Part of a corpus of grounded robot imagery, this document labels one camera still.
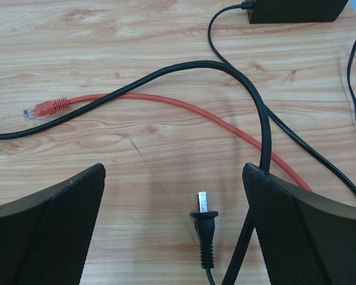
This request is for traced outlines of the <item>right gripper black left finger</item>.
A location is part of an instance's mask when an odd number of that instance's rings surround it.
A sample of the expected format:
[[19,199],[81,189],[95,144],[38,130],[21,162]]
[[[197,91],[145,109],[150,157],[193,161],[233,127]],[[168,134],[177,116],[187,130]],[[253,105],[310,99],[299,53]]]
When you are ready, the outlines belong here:
[[104,192],[101,163],[0,205],[0,284],[79,284]]

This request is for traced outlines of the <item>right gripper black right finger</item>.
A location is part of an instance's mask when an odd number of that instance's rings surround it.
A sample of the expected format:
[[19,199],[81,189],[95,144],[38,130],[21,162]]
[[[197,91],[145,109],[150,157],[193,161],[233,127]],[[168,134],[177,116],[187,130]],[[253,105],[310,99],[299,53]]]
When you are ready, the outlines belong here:
[[271,284],[356,284],[356,207],[251,163],[243,184]]

